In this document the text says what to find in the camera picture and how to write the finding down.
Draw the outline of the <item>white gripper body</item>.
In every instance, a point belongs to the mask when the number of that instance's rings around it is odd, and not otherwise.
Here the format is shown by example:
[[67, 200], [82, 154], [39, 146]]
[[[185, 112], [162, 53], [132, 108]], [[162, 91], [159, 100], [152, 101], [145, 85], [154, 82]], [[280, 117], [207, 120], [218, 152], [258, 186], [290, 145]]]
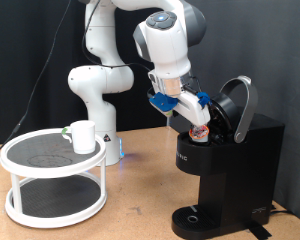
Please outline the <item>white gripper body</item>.
[[188, 92], [181, 91], [178, 95], [173, 95], [178, 100], [174, 110], [181, 114], [195, 126], [206, 125], [210, 121], [208, 106], [202, 107], [199, 98]]

